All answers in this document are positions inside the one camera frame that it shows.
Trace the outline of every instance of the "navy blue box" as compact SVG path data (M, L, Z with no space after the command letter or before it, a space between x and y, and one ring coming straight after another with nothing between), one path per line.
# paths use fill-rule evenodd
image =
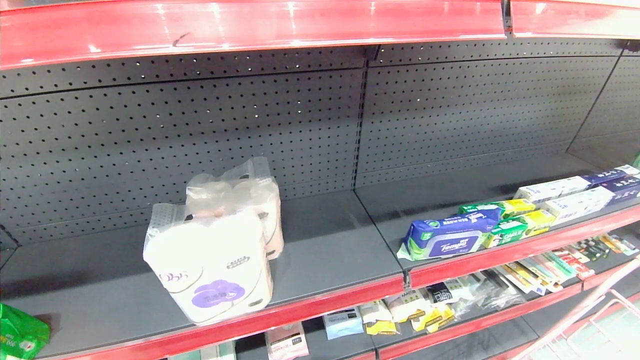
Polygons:
M614 194L607 206L617 204L624 200L633 199L640 195L640 179L636 176L602 183L600 184L600 187L605 188Z

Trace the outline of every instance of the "green package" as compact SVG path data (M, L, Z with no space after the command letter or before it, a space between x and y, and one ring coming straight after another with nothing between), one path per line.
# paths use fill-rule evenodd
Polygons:
M478 210L500 209L500 219L514 217L534 211L536 206L527 199L513 199L505 201L478 202L477 204L462 205L458 208L458 213L465 214Z
M484 240L483 245L487 249L490 247L511 243L522 238L529 226L515 219L503 220L491 230L491 233Z
M0 360L32 360L49 343L49 334L46 323L0 304Z

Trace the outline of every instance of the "gray metal shelf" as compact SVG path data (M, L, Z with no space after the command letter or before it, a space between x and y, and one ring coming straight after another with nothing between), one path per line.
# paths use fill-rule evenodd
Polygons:
M469 335L400 357L402 360L482 360L537 339L522 318L482 329Z
M299 360L343 360L375 351L370 335L365 333L327 340L322 318L313 318L302 323L305 329L309 355ZM264 333L236 341L237 360L267 359Z
M283 254L269 307L402 270L351 191L282 203ZM3 302L52 322L40 357L191 327L142 260L146 226L20 247L2 270Z

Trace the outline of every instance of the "lower shelf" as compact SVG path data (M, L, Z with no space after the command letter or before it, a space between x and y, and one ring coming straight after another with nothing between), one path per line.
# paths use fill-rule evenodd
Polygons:
M367 334L355 334L327 340L322 318L313 318L303 322L309 355L297 357L298 360L343 360L367 355L375 359L373 339ZM267 359L267 346L264 334L256 334L236 341L237 360Z
M640 248L639 231L640 222L622 227L612 231L612 233L618 234L627 241L633 243L636 247ZM424 331L414 333L409 323L403 323L401 324L402 335L374 336L373 340L380 354L380 358L386 360L405 356L415 351L431 348L442 343L449 343L454 341L456 338L475 334L479 331L483 331L483 329L517 319L520 316L529 325L531 325L531 328L538 335L540 335L544 333L545 326L547 327L546 329L551 327L560 319L559 316L566 314L573 306L582 300L584 296L586 296L586 290L590 290L597 286L597 284L600 284L604 279L608 278L608 272L615 271L618 267L623 266L631 259L633 259L632 256L612 253L606 259L590 261L587 266L595 271L595 275L587 278L584 282L579 281L577 278L572 279L572 281L566 282L564 284L564 289L557 293L549 293L543 297L531 295L526 297L526 303L515 305L502 311L491 313L488 311L476 310L469 312L463 316L462 321L452 323L451 326L438 332L434 332L433 334L426 334ZM622 295L625 296L639 292L639 275L640 269L624 278L624 280L619 282L615 288L620 290ZM550 309L550 313L548 315L544 313L547 309ZM425 351L425 356L422 356L421 358L431 359L433 355L428 355L427 352L433 351L433 349L427 349Z

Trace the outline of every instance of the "pegboard back panel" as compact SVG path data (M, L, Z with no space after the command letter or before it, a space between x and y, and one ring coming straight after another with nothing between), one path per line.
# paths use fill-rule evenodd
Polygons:
M269 158L284 198L350 188L362 78L329 70L3 100L0 224L181 202L193 175L252 156Z
M483 60L369 69L358 177L570 141L615 60Z
M81 61L0 71L0 98L96 86L351 69L363 67L364 61L364 49L357 46Z
M383 45L373 66L409 65L551 56L617 56L623 42L613 39L532 38Z
M577 138L640 130L640 57L623 56Z
M569 153L603 170L631 164L640 153L640 130L576 139Z
M391 168L373 172L358 174L356 187L389 183L392 181L411 179L413 177L439 174L461 170L464 168L484 167L497 163L518 161L529 158L551 156L565 152L570 142L552 143L524 149L514 149L508 151L492 152L466 158L436 161L434 163L424 163L408 167Z

